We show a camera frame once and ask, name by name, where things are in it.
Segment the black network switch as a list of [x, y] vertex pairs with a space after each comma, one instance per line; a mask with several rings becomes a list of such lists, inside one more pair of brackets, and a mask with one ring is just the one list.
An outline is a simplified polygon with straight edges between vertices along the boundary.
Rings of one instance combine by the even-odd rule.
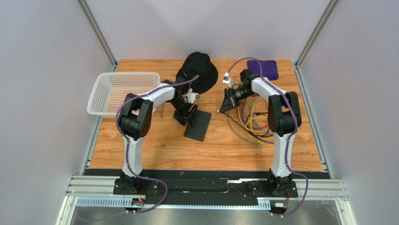
[[184, 137], [204, 142], [207, 128], [209, 126], [212, 114], [198, 110], [193, 118], [193, 127], [187, 127]]

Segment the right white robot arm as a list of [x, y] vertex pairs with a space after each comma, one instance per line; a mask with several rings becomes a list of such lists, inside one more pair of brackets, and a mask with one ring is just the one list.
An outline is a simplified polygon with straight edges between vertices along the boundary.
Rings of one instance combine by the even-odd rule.
[[234, 82], [225, 73], [222, 82], [228, 87], [224, 90], [224, 99], [219, 113], [228, 112], [239, 106], [239, 102], [257, 94], [268, 104], [268, 126], [274, 136], [274, 153], [271, 169], [267, 178], [267, 190], [279, 196], [292, 186], [290, 160], [293, 140], [301, 125], [301, 111], [296, 92], [287, 92], [271, 83], [268, 78], [245, 69], [240, 74], [241, 82], [234, 88]]

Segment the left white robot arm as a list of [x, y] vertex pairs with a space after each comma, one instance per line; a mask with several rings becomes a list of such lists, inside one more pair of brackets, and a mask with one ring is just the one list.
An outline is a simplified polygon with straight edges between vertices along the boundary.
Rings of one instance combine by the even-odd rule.
[[175, 108], [174, 119], [181, 125], [193, 127], [197, 105], [186, 99], [185, 94], [191, 90], [194, 79], [175, 82], [166, 80], [158, 87], [141, 95], [128, 94], [124, 103], [117, 110], [115, 123], [125, 140], [125, 160], [117, 185], [126, 185], [133, 192], [143, 189], [145, 178], [141, 176], [142, 146], [150, 130], [153, 109], [169, 102]]

